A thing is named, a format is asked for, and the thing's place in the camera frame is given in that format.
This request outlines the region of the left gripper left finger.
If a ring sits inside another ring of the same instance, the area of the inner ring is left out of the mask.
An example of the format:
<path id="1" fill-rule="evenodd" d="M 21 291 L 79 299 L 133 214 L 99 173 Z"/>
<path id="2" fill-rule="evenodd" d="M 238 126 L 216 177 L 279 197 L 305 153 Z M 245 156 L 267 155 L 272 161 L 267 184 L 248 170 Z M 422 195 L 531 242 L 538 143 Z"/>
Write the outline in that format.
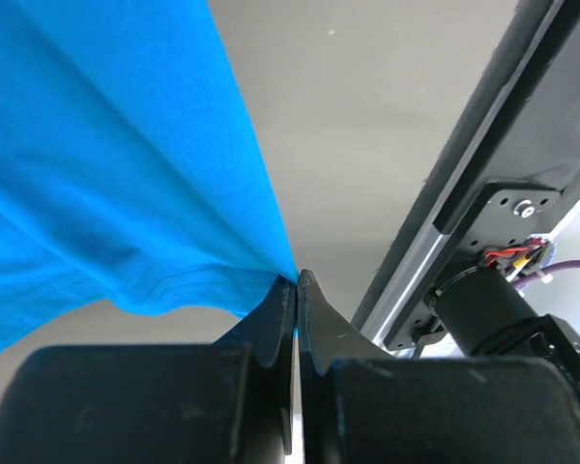
<path id="1" fill-rule="evenodd" d="M 292 452 L 296 285 L 280 276 L 264 300 L 215 342 L 241 348 L 235 455 Z"/>

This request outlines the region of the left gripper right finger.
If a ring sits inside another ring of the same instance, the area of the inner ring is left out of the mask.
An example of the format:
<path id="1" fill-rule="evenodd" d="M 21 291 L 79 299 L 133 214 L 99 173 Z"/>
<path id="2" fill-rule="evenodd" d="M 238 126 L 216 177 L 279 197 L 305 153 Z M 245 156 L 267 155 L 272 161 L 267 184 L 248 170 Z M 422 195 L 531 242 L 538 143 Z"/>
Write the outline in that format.
<path id="1" fill-rule="evenodd" d="M 343 463 L 344 396 L 335 384 L 341 362 L 387 360 L 392 356 L 363 336 L 328 302 L 313 271 L 297 284 L 304 461 Z"/>

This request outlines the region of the blue t-shirt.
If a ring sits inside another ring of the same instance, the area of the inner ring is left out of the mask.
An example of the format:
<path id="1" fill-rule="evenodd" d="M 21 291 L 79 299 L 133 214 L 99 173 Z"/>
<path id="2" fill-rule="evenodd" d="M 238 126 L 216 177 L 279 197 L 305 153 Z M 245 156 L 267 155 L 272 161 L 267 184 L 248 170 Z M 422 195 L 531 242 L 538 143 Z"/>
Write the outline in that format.
<path id="1" fill-rule="evenodd" d="M 0 352 L 109 299 L 247 315 L 298 273 L 204 1 L 0 1 Z"/>

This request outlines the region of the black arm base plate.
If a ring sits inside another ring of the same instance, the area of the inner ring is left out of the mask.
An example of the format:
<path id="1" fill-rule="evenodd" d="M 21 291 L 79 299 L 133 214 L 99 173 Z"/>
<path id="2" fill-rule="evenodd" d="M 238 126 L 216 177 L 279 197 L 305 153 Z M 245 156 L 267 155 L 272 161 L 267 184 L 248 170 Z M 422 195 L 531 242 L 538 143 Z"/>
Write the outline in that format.
<path id="1" fill-rule="evenodd" d="M 580 1 L 518 5 L 359 305 L 357 330 L 411 240 L 430 224 L 451 231 L 492 183 L 540 185 L 569 201 L 580 195 Z"/>

